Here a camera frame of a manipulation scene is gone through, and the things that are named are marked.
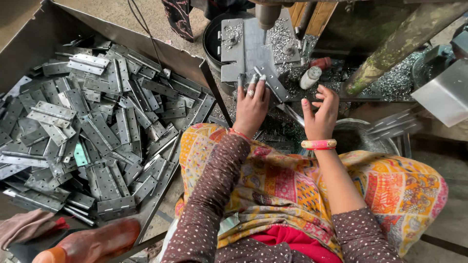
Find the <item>woman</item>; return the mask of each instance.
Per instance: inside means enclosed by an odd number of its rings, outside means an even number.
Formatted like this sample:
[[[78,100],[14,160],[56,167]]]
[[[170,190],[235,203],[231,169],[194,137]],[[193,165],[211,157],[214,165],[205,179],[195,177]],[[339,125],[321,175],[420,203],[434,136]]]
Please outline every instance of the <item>woman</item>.
[[[230,131],[197,124],[184,133],[185,195],[162,262],[402,262],[445,204],[443,178],[382,153],[322,149],[311,159],[251,141],[268,111],[265,78],[246,95],[239,87]],[[302,100],[312,141],[332,139],[338,112],[338,95],[318,91],[315,115]],[[238,224],[218,235],[231,215]]]

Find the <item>metal bucket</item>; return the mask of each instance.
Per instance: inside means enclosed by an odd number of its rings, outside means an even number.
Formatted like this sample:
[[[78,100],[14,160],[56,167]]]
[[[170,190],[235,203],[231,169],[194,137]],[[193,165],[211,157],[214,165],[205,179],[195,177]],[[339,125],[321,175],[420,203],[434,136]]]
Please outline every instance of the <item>metal bucket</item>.
[[[221,66],[226,63],[221,62],[221,56],[218,56],[218,47],[221,46],[221,40],[218,40],[218,31],[221,31],[221,21],[225,19],[252,18],[253,14],[248,12],[224,13],[215,17],[208,23],[203,31],[203,50],[205,51],[206,61],[210,65],[214,78],[218,81],[219,87],[227,95],[231,95],[237,89],[236,82],[221,82]]]
[[[371,140],[367,134],[370,127],[371,124],[363,120],[352,118],[338,120],[333,130],[333,138],[338,141],[336,152],[342,154],[364,150],[400,156],[398,147],[392,139]]]

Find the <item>hand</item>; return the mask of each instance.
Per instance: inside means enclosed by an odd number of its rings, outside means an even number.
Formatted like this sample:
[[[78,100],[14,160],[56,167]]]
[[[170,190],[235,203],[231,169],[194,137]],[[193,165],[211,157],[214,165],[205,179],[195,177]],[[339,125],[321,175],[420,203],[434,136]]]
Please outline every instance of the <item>hand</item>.
[[[312,105],[319,108],[318,112],[313,114],[308,99],[302,99],[302,111],[304,112],[305,130],[308,140],[326,140],[331,139],[333,128],[335,127],[336,117],[338,116],[338,106],[340,98],[333,90],[319,85],[315,97],[323,102],[313,102]]]
[[[247,95],[244,95],[244,87],[237,88],[237,111],[233,129],[252,138],[260,128],[270,101],[270,89],[265,87],[265,79],[256,83],[250,83]]]

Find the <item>mossy pole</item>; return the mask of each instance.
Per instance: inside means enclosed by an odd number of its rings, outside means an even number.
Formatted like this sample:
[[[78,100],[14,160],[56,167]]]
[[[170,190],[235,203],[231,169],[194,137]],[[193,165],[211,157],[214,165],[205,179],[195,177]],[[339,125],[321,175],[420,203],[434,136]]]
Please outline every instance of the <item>mossy pole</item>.
[[[344,83],[341,96],[356,96],[468,10],[468,2],[421,4]]]

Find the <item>small white bottle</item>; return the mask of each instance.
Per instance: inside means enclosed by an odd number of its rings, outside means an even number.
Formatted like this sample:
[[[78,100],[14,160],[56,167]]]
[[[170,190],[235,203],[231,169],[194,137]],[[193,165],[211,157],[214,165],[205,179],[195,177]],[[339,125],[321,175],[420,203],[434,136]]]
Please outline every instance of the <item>small white bottle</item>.
[[[299,86],[302,89],[309,89],[319,80],[321,74],[322,70],[318,66],[309,68],[304,75],[302,75]]]

